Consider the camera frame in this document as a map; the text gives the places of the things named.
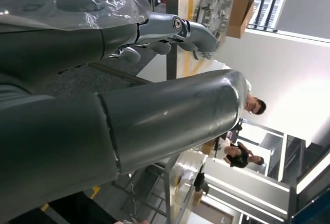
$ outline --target robotic arm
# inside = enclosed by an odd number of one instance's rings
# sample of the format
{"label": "robotic arm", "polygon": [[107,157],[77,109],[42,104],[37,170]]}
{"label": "robotic arm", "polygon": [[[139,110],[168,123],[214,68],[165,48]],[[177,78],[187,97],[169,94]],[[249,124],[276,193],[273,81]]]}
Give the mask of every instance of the robotic arm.
{"label": "robotic arm", "polygon": [[206,74],[74,99],[32,95],[46,77],[106,57],[134,61],[131,45],[214,51],[202,25],[153,13],[141,24],[63,31],[0,24],[0,222],[116,179],[233,127],[246,83]]}

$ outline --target plastic wrap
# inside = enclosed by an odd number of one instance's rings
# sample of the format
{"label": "plastic wrap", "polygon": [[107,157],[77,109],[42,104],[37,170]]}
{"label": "plastic wrap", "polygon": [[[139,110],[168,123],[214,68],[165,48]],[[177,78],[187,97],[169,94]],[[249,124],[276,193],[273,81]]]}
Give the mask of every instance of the plastic wrap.
{"label": "plastic wrap", "polygon": [[147,0],[0,0],[0,23],[61,30],[140,23],[150,12]]}

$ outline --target man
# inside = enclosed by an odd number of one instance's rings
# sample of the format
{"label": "man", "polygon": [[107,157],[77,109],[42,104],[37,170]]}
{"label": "man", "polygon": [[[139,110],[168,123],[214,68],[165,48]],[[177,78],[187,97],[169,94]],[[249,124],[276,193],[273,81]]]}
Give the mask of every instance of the man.
{"label": "man", "polygon": [[233,144],[231,144],[231,147],[237,148],[240,150],[239,155],[237,156],[232,156],[231,154],[227,154],[224,160],[230,164],[230,167],[239,167],[239,168],[244,168],[247,166],[248,163],[252,162],[257,165],[262,165],[264,163],[264,160],[263,157],[261,156],[255,156],[251,150],[247,149],[245,146],[244,146],[241,142],[237,143],[238,146],[235,146]]}
{"label": "man", "polygon": [[[220,64],[221,64],[221,67],[222,70],[230,70],[231,69],[230,67],[229,67],[224,63],[220,62]],[[266,103],[264,103],[264,101],[258,99],[257,97],[251,96],[251,91],[252,89],[252,86],[248,80],[246,80],[246,87],[248,88],[248,96],[246,97],[246,103],[245,103],[245,109],[249,113],[253,113],[253,114],[256,114],[256,115],[263,114],[267,108]]]}

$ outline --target metal table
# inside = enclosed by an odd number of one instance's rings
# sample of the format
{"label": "metal table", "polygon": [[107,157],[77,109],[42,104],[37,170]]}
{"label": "metal table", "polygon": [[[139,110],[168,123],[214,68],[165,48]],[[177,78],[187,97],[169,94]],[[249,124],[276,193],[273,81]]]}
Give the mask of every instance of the metal table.
{"label": "metal table", "polygon": [[[200,0],[167,0],[166,12],[177,14],[187,20],[194,20],[194,14]],[[167,56],[168,80],[196,74],[202,68],[210,66],[213,60],[197,61],[193,53],[173,46]]]}
{"label": "metal table", "polygon": [[[206,156],[199,151],[187,150],[153,165],[151,167],[156,168],[161,173],[155,173],[155,170],[149,171],[152,174],[156,174],[158,178],[145,199],[139,197],[133,191],[134,185],[131,185],[131,190],[127,189],[130,183],[128,183],[126,187],[115,182],[113,184],[132,197],[133,202],[139,203],[136,213],[128,213],[131,216],[136,217],[140,207],[143,205],[155,211],[150,221],[151,224],[155,222],[154,219],[157,213],[165,217],[167,224],[186,224],[193,208],[193,194],[195,193],[193,183],[205,159]],[[159,180],[163,180],[165,197],[153,192]],[[148,197],[151,195],[160,199],[160,203],[154,205],[149,202]],[[163,202],[165,203],[165,210],[161,208]]]}

